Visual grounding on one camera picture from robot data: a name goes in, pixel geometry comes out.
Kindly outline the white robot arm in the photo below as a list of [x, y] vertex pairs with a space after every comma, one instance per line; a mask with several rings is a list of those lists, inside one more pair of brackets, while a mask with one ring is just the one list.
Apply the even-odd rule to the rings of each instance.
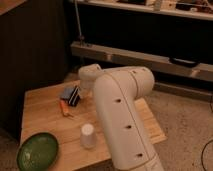
[[81, 67], [80, 97], [92, 92], [111, 159], [122, 171], [164, 171], [134, 102], [152, 91], [154, 76], [141, 66]]

